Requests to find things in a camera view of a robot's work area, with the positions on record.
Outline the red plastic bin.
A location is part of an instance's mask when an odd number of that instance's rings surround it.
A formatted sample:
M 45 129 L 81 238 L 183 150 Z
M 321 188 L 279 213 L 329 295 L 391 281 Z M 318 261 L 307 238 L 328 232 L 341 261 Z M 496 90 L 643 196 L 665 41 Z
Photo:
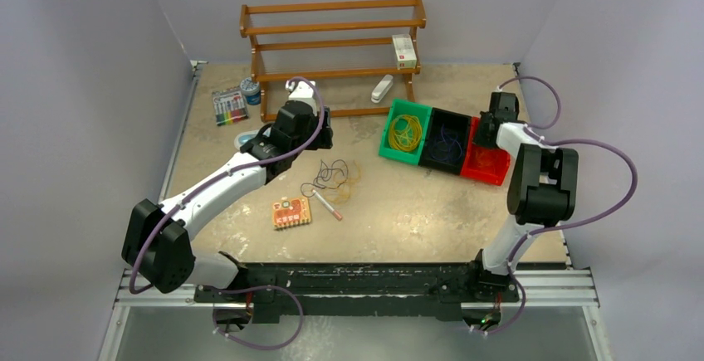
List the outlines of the red plastic bin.
M 471 117 L 466 155 L 460 176 L 490 185 L 501 186 L 511 166 L 511 156 L 503 149 L 485 149 L 475 145 L 472 141 L 478 123 L 479 119 L 477 117 Z

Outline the black plastic bin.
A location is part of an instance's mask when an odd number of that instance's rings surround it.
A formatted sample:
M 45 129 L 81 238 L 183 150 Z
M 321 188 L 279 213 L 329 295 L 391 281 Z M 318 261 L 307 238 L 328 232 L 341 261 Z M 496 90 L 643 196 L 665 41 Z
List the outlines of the black plastic bin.
M 432 108 L 418 165 L 459 175 L 466 155 L 470 120 L 469 115 Z

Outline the green plastic bin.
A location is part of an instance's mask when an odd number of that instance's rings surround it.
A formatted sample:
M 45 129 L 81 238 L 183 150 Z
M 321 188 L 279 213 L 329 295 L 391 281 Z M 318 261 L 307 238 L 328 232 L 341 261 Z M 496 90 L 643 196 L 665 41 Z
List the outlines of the green plastic bin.
M 418 165 L 431 113 L 430 106 L 394 100 L 380 140 L 379 156 Z

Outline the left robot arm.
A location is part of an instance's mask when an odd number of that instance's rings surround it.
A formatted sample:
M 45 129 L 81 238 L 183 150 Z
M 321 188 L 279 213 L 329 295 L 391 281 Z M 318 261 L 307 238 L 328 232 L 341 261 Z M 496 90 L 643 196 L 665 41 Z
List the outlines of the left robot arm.
M 184 284 L 214 287 L 228 302 L 247 293 L 240 266 L 223 251 L 197 254 L 191 242 L 215 217 L 243 196 L 284 173 L 304 150 L 331 149 L 327 106 L 289 100 L 218 170 L 160 203 L 144 199 L 130 215 L 122 258 L 132 266 L 133 295 L 155 288 L 169 293 Z

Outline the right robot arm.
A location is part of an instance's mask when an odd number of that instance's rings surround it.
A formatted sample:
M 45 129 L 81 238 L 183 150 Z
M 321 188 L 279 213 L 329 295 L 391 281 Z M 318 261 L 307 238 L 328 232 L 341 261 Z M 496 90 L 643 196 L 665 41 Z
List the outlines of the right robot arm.
M 482 268 L 466 278 L 467 292 L 476 300 L 486 300 L 499 285 L 508 285 L 515 264 L 537 232 L 568 220 L 575 209 L 578 152 L 532 137 L 528 124 L 518 120 L 518 108 L 515 94 L 493 92 L 472 141 L 484 149 L 501 149 L 515 162 L 506 195 L 509 217 L 490 245 L 477 254 Z

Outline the blue toothbrush blister pack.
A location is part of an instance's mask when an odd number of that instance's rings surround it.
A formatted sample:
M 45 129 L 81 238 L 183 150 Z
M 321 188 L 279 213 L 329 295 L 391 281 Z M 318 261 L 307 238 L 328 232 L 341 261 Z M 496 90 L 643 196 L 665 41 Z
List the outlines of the blue toothbrush blister pack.
M 242 132 L 236 136 L 233 143 L 237 151 L 240 151 L 242 146 L 246 144 L 249 140 L 254 139 L 258 134 L 257 130 L 250 130 Z

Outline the blue round tin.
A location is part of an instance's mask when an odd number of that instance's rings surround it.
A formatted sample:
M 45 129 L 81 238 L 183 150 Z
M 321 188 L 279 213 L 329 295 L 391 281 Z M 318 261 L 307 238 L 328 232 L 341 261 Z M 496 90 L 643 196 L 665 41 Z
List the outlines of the blue round tin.
M 240 82 L 240 90 L 248 105 L 259 105 L 262 99 L 262 89 L 259 82 L 251 77 Z

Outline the marker pen set pack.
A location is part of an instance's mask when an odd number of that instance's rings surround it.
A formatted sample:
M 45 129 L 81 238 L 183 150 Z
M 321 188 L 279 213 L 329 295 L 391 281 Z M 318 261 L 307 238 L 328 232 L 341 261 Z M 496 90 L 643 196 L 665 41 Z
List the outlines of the marker pen set pack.
M 235 124 L 249 118 L 247 103 L 238 86 L 214 91 L 212 102 L 217 126 Z

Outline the orange snack packet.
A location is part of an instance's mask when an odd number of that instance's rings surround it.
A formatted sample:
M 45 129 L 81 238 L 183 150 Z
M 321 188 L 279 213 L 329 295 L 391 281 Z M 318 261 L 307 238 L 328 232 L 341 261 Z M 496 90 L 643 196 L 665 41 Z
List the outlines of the orange snack packet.
M 271 220 L 276 231 L 284 231 L 311 223 L 312 215 L 308 198 L 282 198 L 274 202 L 271 209 Z

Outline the wooden shelf rack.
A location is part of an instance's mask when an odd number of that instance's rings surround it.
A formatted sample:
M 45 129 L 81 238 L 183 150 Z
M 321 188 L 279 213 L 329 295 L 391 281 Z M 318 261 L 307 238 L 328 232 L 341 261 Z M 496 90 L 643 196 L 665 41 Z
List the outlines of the wooden shelf rack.
M 298 19 L 300 14 L 313 14 L 320 18 L 328 12 L 361 12 L 363 10 L 399 10 L 412 11 L 405 18 L 383 17 L 374 20 L 344 18 L 331 22 L 307 22 Z M 250 42 L 251 78 L 261 84 L 262 100 L 260 118 L 263 122 L 275 119 L 268 108 L 269 84 L 285 81 L 292 76 L 304 76 L 308 79 L 341 79 L 362 76 L 400 76 L 406 91 L 407 100 L 416 100 L 413 88 L 413 77 L 420 73 L 421 65 L 415 67 L 402 66 L 365 66 L 353 68 L 313 69 L 294 68 L 281 73 L 266 67 L 264 54 L 274 51 L 304 51 L 318 49 L 343 49 L 346 47 L 391 46 L 393 38 L 368 37 L 359 35 L 347 39 L 304 40 L 304 41 L 274 41 L 262 43 L 260 37 L 274 35 L 299 35 L 303 33 L 324 32 L 362 32 L 382 29 L 406 29 L 411 38 L 413 49 L 418 49 L 418 30 L 426 27 L 427 13 L 423 0 L 363 0 L 343 2 L 308 2 L 298 4 L 278 4 L 266 6 L 242 5 L 239 16 L 239 33 Z

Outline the white stapler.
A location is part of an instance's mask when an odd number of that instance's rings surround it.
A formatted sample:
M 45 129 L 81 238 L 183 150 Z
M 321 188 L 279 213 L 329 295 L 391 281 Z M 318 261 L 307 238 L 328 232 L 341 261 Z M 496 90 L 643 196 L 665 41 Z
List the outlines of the white stapler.
M 375 104 L 380 103 L 381 100 L 388 94 L 389 90 L 393 86 L 393 83 L 394 77 L 392 75 L 385 75 L 372 90 L 370 96 L 371 101 Z

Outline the red marker pen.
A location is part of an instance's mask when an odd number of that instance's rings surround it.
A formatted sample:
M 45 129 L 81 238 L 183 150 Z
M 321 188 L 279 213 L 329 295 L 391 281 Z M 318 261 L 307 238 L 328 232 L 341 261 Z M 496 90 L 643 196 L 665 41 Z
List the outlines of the red marker pen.
M 317 190 L 313 190 L 312 193 L 313 197 L 316 198 L 337 221 L 341 221 L 343 219 L 342 215 L 323 195 L 321 195 Z

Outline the white cardboard box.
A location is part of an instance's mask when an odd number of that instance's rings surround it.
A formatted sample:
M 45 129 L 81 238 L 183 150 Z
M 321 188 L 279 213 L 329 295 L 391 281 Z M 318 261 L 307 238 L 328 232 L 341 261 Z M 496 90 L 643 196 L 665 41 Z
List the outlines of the white cardboard box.
M 409 34 L 396 34 L 392 35 L 391 39 L 397 68 L 399 70 L 415 69 L 418 58 L 413 38 Z

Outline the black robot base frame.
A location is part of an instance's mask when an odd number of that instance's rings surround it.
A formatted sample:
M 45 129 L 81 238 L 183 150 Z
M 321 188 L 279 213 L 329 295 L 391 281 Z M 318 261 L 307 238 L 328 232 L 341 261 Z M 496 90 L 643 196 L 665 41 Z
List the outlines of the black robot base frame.
M 433 317 L 495 324 L 519 299 L 516 283 L 493 285 L 482 265 L 435 263 L 249 263 L 226 289 L 200 285 L 198 303 L 248 305 L 256 324 L 284 315 Z

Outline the aluminium rail frame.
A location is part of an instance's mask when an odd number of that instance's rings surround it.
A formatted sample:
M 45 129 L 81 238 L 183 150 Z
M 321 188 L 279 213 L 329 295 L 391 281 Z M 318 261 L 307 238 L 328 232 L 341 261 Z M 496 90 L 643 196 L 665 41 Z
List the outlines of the aluminium rail frame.
M 195 286 L 213 308 L 214 333 L 234 340 L 246 324 L 283 315 L 431 316 L 463 321 L 487 337 L 508 327 L 504 305 L 527 305 L 519 261 L 541 234 L 574 227 L 579 155 L 576 142 L 549 142 L 519 121 L 515 95 L 498 88 L 480 118 L 478 144 L 516 162 L 507 195 L 509 217 L 490 245 L 460 263 L 244 264 L 219 251 L 197 255 L 192 242 L 243 196 L 288 170 L 306 150 L 330 149 L 330 109 L 304 76 L 287 81 L 288 101 L 221 168 L 185 192 L 138 202 L 121 256 L 132 269 L 128 288 L 168 294 Z M 137 285 L 145 279 L 144 288 Z

